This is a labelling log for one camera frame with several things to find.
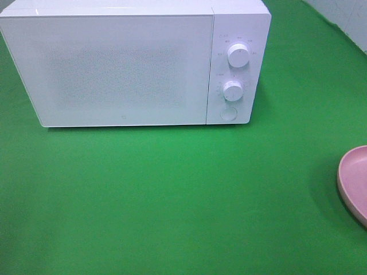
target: microwave door window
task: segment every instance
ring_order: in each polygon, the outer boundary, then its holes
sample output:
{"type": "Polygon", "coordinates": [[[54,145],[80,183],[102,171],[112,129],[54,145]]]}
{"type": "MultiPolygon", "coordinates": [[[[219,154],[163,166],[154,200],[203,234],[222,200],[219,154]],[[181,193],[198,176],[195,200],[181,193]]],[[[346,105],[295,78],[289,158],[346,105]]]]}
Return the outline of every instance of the microwave door window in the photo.
{"type": "Polygon", "coordinates": [[[3,32],[44,126],[206,123],[211,16],[18,18],[3,32]]]}

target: green tablecloth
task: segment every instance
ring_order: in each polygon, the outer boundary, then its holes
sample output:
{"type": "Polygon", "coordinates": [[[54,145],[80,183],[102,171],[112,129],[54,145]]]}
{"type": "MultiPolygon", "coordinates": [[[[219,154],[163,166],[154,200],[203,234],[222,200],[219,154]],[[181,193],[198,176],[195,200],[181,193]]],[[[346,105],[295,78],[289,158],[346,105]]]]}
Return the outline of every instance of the green tablecloth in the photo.
{"type": "Polygon", "coordinates": [[[297,0],[248,125],[42,128],[0,40],[0,274],[366,274],[336,185],[367,56],[297,0]]]}

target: microwave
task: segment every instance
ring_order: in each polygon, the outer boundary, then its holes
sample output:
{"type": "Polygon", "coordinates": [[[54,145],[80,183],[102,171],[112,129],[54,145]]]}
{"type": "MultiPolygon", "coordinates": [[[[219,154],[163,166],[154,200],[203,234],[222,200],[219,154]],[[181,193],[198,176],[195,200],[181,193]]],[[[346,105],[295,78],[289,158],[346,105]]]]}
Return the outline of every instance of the microwave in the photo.
{"type": "Polygon", "coordinates": [[[0,28],[44,127],[244,124],[260,0],[15,0],[0,28]]]}

